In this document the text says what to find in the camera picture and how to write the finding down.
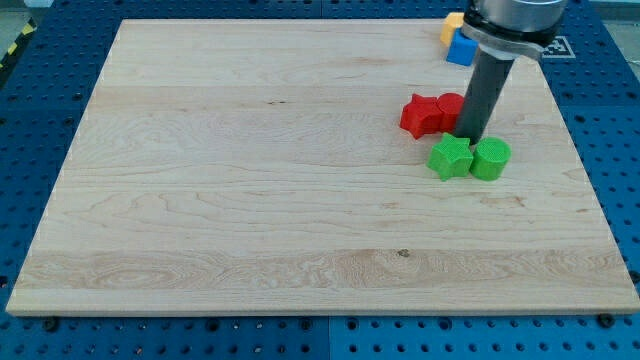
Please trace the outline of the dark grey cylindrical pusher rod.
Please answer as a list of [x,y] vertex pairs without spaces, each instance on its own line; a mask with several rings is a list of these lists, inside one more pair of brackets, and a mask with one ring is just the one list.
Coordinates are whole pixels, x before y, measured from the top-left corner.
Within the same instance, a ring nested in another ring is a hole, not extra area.
[[455,137],[468,138],[471,145],[481,140],[514,61],[514,56],[479,51],[453,130]]

